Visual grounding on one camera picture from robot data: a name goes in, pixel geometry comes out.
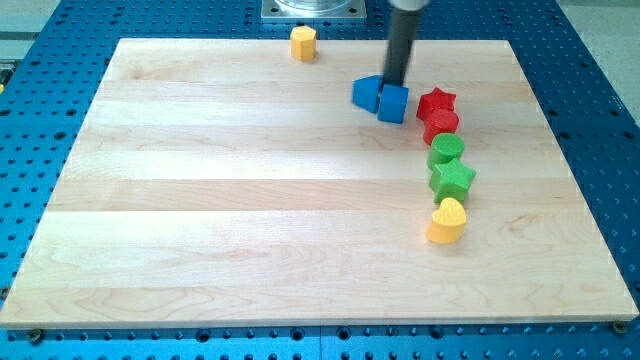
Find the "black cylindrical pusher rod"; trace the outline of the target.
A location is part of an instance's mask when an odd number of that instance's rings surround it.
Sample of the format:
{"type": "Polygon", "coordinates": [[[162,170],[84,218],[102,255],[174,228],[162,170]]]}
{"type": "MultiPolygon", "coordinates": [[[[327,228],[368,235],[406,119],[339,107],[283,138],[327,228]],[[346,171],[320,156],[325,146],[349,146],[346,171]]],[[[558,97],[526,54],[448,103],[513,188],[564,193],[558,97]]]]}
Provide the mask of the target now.
{"type": "Polygon", "coordinates": [[[422,8],[416,10],[393,8],[382,74],[384,85],[404,85],[413,41],[418,32],[422,14],[422,8]]]}

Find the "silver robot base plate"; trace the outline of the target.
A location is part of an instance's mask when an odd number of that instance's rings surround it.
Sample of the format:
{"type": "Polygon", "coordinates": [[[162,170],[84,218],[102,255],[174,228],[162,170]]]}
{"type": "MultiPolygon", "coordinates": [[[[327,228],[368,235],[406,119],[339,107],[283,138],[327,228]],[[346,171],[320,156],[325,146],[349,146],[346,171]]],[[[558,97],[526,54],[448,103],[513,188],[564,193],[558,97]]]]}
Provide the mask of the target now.
{"type": "Polygon", "coordinates": [[[367,17],[365,0],[262,0],[261,18],[289,19],[347,19],[367,17]]]}

